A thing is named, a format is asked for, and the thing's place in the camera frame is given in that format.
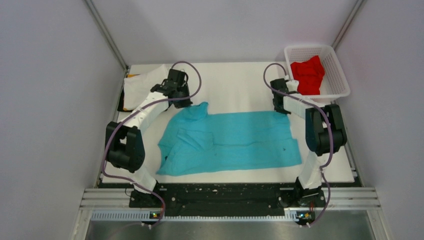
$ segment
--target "metal floor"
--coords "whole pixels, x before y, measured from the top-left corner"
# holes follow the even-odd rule
[[[128,221],[92,221],[86,240],[106,240]],[[163,222],[133,225],[109,240],[374,240],[366,211],[328,211],[312,228],[293,222]]]

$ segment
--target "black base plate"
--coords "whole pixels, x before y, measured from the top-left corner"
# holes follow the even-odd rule
[[[166,215],[202,217],[283,216],[285,203],[299,203],[291,198],[291,183],[218,183],[218,184],[156,184],[154,192],[165,201]],[[325,200],[314,199],[322,207]],[[131,193],[130,208],[160,208],[162,203],[151,194]]]

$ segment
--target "plastic basket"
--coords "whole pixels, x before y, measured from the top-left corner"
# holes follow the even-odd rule
[[[324,67],[325,75],[322,79],[320,95],[305,95],[314,101],[327,103],[340,97],[346,97],[351,93],[342,66],[337,59],[336,53],[331,46],[327,45],[295,45],[284,48],[285,60],[288,65],[288,74],[293,78],[290,64],[293,62],[305,62],[318,55]]]

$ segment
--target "white cloth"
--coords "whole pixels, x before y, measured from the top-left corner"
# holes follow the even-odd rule
[[[160,67],[133,77],[126,77],[123,80],[123,108],[134,110],[147,98],[150,89],[156,84],[162,83],[168,77],[168,70],[164,64]]]

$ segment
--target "metal frame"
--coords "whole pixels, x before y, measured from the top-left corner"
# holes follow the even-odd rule
[[[92,0],[83,0],[85,5],[88,8],[88,11],[90,12],[91,16],[93,17],[93,20],[95,24],[98,27],[99,32],[103,36],[104,40],[106,41],[107,45],[109,46],[110,50],[112,51],[113,55],[115,56],[116,60],[118,60],[119,64],[124,70],[128,69],[128,65],[125,63],[124,57],[122,56],[121,52],[118,49],[118,46],[115,44],[114,39],[112,38],[108,28],[106,27],[105,22],[103,21],[102,17],[100,16],[99,12],[97,11],[96,6],[94,5]]]
[[[150,212],[158,212],[158,208],[129,208],[132,189],[122,188],[88,188],[85,190],[79,207],[77,220],[74,226],[72,240],[84,240],[93,221],[152,221]],[[331,189],[327,211],[354,211],[365,210],[368,213],[372,231],[376,240],[393,239],[390,230],[386,227],[380,201],[373,187],[336,187]],[[296,211],[307,211],[303,207],[287,207],[285,216],[278,217],[164,217],[169,222],[287,222],[295,221]]]
[[[122,54],[120,53],[117,45],[115,44],[106,24],[102,20],[99,12],[97,11],[92,0],[83,0],[91,13],[94,22],[97,24],[98,29],[108,44],[115,58],[118,60],[121,67],[128,71],[129,67],[126,64]],[[366,0],[357,0],[352,11],[347,17],[345,23],[340,29],[337,37],[332,44],[336,50],[340,42],[344,38],[347,30],[351,26],[352,21],[357,16],[359,10],[362,9]],[[355,161],[353,159],[352,149],[346,145],[346,152],[349,156],[349,161],[352,166],[352,171],[355,177],[356,174]],[[89,229],[90,221],[93,220],[107,221],[118,219],[119,221],[143,221],[147,220],[147,213],[151,211],[157,212],[158,208],[129,208],[130,194],[132,189],[124,188],[88,188],[85,190],[82,197],[78,215],[73,228],[72,240],[84,240]],[[324,195],[328,196],[328,190],[323,189]],[[391,240],[393,239],[392,233],[388,229],[388,225],[384,218],[380,201],[377,193],[373,187],[333,187],[331,189],[331,199],[327,211],[354,211],[365,210],[367,211],[370,225],[373,230],[376,240]],[[307,211],[308,209],[302,207],[288,207],[284,211],[287,212],[286,216],[278,217],[164,217],[164,221],[294,221],[293,212]]]
[[[346,32],[348,31],[349,27],[351,26],[351,23],[357,16],[359,10],[362,9],[365,2],[367,0],[357,0],[355,5],[352,8],[352,11],[350,12],[349,16],[347,17],[346,21],[344,22],[343,26],[341,27],[340,31],[337,34],[337,37],[335,38],[333,44],[331,45],[334,50],[337,50],[339,43],[342,41],[342,39],[345,37]]]

